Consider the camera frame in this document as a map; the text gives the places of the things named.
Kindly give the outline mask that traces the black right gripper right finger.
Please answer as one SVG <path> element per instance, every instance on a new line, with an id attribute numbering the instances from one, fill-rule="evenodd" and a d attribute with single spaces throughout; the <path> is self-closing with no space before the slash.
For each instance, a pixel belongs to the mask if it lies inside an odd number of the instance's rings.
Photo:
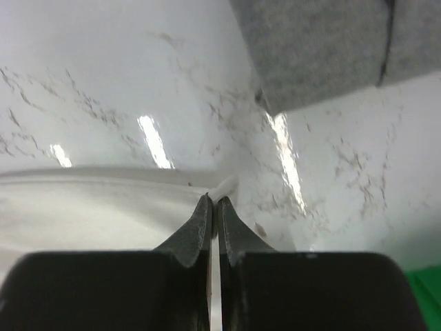
<path id="1" fill-rule="evenodd" d="M 424 330 L 398 265 L 373 252 L 279 252 L 217 206 L 224 330 Z"/>

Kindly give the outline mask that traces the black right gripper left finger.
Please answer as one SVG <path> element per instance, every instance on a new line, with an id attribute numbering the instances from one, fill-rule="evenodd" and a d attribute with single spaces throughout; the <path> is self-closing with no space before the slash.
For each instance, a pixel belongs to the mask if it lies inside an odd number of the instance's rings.
<path id="1" fill-rule="evenodd" d="M 35 252 L 1 286 L 2 330 L 208 330 L 212 200 L 153 250 Z"/>

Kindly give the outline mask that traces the white red printed t shirt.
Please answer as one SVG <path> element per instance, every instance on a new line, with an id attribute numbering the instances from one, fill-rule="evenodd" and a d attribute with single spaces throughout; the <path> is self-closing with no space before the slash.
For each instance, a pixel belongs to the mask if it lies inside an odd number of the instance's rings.
<path id="1" fill-rule="evenodd" d="M 221 289 L 214 212 L 238 179 L 177 181 L 166 172 L 60 169 L 1 177 L 1 286 L 35 252 L 153 250 L 212 200 L 208 330 L 220 330 Z"/>

